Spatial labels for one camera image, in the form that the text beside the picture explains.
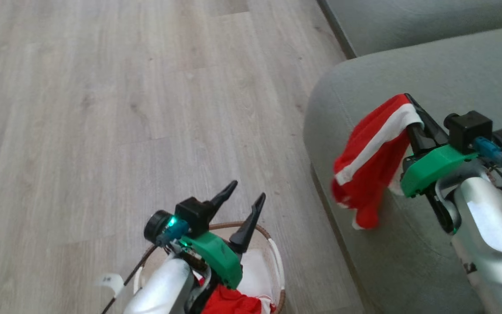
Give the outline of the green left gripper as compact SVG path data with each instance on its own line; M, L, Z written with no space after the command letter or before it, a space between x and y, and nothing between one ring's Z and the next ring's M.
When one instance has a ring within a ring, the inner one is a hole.
M223 190L209 200L213 209L218 211L231 197L238 185L237 180L231 181ZM266 194L261 193L251 206L251 213L239 229L229 238L228 244L210 231L198 237L181 237L181 243L193 249L203 258L205 263L217 274L220 282L231 290L236 290L243 278L241 258L237 254L247 252L253 232L265 204Z

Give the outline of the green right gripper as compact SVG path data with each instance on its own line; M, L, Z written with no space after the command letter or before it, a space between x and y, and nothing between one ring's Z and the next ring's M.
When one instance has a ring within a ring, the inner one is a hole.
M400 187L408 197L422 194L431 184L445 177L467 160L476 159L477 152L462 154L448 143L448 134L434 119L422 109L409 94L404 94L412 103L420 123L407 127L408 139L413 154L403 159L403 173Z

